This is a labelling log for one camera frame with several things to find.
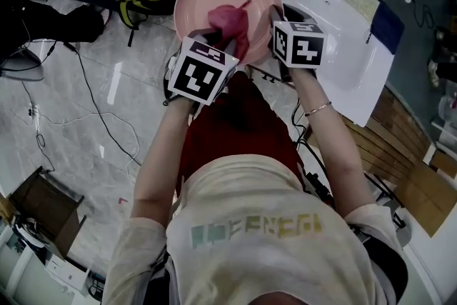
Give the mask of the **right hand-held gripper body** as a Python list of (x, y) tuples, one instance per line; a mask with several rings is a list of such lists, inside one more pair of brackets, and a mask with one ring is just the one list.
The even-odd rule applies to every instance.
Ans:
[(323, 61), (326, 34), (305, 12), (287, 4), (282, 9), (285, 27), (271, 33), (269, 48), (278, 60), (280, 79), (291, 83), (291, 69), (309, 69), (312, 75), (316, 74)]

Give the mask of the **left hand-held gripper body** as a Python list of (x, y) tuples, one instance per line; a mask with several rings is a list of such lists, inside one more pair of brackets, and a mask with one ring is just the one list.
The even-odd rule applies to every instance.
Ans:
[(186, 97), (208, 106), (222, 92), (238, 64), (236, 57), (185, 37), (166, 66), (165, 98), (172, 101)]

